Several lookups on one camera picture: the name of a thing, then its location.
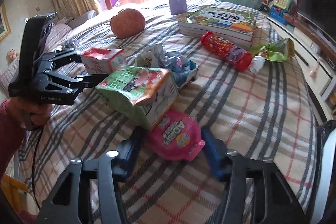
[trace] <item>television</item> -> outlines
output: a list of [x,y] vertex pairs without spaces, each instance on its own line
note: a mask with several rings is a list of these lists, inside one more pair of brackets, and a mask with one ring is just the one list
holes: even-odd
[[336,51],[336,0],[301,0],[298,13],[321,29]]

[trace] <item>white bottle cap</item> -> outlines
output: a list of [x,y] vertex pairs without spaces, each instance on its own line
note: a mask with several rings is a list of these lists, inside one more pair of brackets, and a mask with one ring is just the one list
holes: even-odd
[[264,64],[265,58],[261,56],[255,56],[250,64],[250,71],[254,74],[257,74],[263,68]]

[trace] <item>gold picture frame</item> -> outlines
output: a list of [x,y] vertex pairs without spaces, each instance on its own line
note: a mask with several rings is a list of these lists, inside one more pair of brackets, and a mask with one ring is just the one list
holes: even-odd
[[3,3],[0,6],[0,43],[2,42],[2,40],[5,39],[7,35],[10,34],[10,32],[11,29],[7,20],[5,4]]

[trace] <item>plaid bedsheet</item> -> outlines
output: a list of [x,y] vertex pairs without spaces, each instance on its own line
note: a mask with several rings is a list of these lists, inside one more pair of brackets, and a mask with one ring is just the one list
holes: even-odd
[[[190,0],[188,11],[201,5],[251,10],[231,3]],[[229,149],[254,159],[274,158],[305,209],[315,173],[316,132],[311,102],[296,59],[267,63],[258,75],[238,72],[203,49],[199,38],[180,34],[176,16],[170,15],[168,5],[142,8],[141,12],[146,28],[133,37],[120,40],[112,34],[110,18],[114,9],[74,29],[69,37],[79,40],[80,50],[93,46],[124,48],[130,64],[144,47],[156,43],[198,63],[198,79],[182,88],[175,108],[195,117],[201,127],[210,127]],[[268,20],[258,11],[253,12],[253,43],[279,39]],[[60,71],[75,76],[84,72],[84,66],[69,64]],[[81,93],[73,106],[55,106],[37,152],[38,201],[48,196],[71,159],[98,158],[129,138],[133,129],[132,122],[108,109],[93,89]],[[28,135],[20,150],[29,189],[37,137],[36,132]],[[251,215],[253,182],[248,181],[247,186],[244,223]],[[203,153],[193,162],[171,162],[144,147],[133,176],[121,185],[121,192],[130,223],[203,224],[213,222],[223,187],[210,175]],[[98,206],[96,198],[92,203],[94,208]]]

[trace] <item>red and white carton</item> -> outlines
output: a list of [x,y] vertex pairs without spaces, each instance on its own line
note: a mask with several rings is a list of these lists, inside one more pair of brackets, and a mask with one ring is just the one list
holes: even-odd
[[81,58],[88,74],[111,74],[127,65],[123,52],[124,49],[119,48],[92,48],[82,53]]

